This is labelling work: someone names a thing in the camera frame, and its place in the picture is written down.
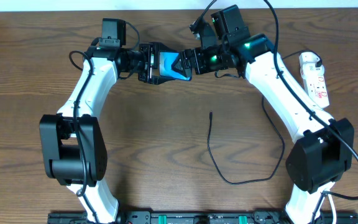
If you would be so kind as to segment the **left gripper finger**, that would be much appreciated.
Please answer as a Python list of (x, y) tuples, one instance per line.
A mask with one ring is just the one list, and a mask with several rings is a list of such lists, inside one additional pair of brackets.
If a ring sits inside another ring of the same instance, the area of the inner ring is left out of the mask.
[(165, 44), (163, 44), (161, 42), (158, 44), (158, 50), (159, 50), (159, 52), (174, 52), (174, 53), (177, 53), (177, 50), (175, 50), (175, 49), (173, 49), (173, 48), (171, 48), (171, 47), (169, 47), (169, 46), (167, 46), (167, 45), (165, 45)]
[(163, 84), (165, 82), (169, 82), (169, 81), (174, 81), (176, 80), (176, 78), (172, 78), (172, 77), (157, 77), (157, 84)]

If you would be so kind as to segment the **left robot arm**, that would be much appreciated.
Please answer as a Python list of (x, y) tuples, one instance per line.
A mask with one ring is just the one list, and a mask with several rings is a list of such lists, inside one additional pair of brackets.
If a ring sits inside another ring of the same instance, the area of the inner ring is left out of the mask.
[(112, 86), (122, 72), (137, 73), (139, 80), (159, 85), (171, 77), (157, 77), (152, 70), (169, 67), (178, 55), (161, 42), (137, 42), (127, 49), (129, 22), (104, 18), (102, 34), (79, 54), (81, 77), (66, 103), (39, 123), (46, 175), (68, 187), (85, 211), (50, 213), (48, 223), (125, 223), (126, 215), (108, 189), (104, 175), (108, 154), (99, 117)]

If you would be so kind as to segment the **blue screen Galaxy smartphone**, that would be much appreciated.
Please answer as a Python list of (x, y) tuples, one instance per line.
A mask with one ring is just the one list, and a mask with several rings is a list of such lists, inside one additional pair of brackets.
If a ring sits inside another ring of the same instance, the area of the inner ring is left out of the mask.
[(176, 72), (172, 69), (172, 64), (178, 57), (178, 52), (160, 52), (159, 53), (159, 75), (164, 78), (172, 78), (174, 80), (190, 81), (191, 77)]

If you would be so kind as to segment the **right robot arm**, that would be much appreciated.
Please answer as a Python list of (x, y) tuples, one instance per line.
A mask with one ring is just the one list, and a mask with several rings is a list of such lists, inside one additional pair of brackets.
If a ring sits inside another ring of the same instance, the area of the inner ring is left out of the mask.
[(284, 122), (294, 142), (287, 172), (294, 186), (285, 207), (292, 223), (314, 223), (331, 187), (351, 167), (354, 129), (347, 119), (335, 120), (302, 89), (263, 34), (250, 35), (235, 5), (215, 12), (212, 23), (202, 17), (190, 29), (213, 41), (170, 57), (164, 66), (190, 78), (192, 74), (235, 68), (255, 86)]

